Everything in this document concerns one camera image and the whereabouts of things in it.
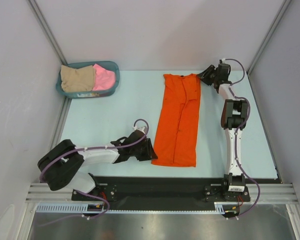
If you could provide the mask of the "orange t-shirt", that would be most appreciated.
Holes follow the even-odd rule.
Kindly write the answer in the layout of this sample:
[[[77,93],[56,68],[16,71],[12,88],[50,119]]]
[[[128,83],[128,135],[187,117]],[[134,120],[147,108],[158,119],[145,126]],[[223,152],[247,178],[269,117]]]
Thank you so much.
[[[164,74],[164,95],[151,163],[164,167],[195,167],[201,105],[197,75]]]

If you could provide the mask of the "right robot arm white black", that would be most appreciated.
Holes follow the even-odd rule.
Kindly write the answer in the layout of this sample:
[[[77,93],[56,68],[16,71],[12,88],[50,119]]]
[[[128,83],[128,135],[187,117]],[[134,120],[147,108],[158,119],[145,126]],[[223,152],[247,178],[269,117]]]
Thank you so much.
[[[232,89],[234,83],[229,80],[231,65],[226,61],[226,58],[221,59],[217,67],[210,65],[197,77],[207,86],[213,86],[224,100],[220,126],[226,138],[227,170],[220,186],[210,186],[205,190],[206,198],[211,201],[211,197],[215,196],[217,201],[235,202],[248,195],[247,176],[242,167],[241,140],[251,106],[247,99],[237,96]]]

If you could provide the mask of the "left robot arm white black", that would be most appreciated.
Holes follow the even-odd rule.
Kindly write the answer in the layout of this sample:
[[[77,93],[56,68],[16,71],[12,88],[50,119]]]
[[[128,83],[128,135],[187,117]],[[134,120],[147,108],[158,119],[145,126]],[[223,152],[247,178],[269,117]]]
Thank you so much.
[[[119,164],[131,157],[140,162],[158,159],[146,130],[136,128],[128,137],[105,146],[78,148],[70,139],[63,140],[38,161],[39,179],[48,184],[51,191],[70,188],[95,200],[100,196],[101,188],[93,175],[82,169],[97,164]]]

